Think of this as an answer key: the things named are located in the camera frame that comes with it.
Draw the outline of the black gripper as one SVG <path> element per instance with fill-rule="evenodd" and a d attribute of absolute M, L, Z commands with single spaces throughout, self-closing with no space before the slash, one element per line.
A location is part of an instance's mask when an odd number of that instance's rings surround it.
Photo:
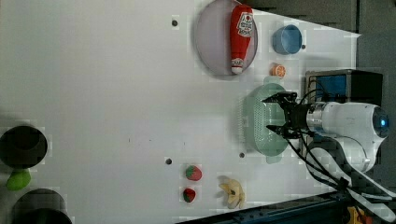
<path fill-rule="evenodd" d="M 296 92 L 280 91 L 262 100 L 263 103 L 277 103 L 282 105 L 281 108 L 283 109 L 285 116 L 285 124 L 283 126 L 267 125 L 267 129 L 285 139 L 295 139 L 302 133 L 308 135 L 313 134 L 313 132 L 309 130 L 306 121 L 307 114 L 312 109 L 312 105 L 297 104 L 296 98 Z"/>

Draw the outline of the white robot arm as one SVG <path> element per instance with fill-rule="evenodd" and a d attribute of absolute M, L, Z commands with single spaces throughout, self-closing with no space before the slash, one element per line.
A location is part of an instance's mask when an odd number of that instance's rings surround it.
<path fill-rule="evenodd" d="M 387 113 L 378 105 L 357 102 L 296 101 L 297 94 L 281 91 L 263 100 L 283 110 L 285 123 L 267 128 L 285 140 L 304 139 L 301 156 L 308 172 L 320 183 L 336 189 L 354 203 L 388 223 L 395 213 L 388 203 L 395 193 L 366 173 L 376 161 L 377 151 L 389 136 Z"/>

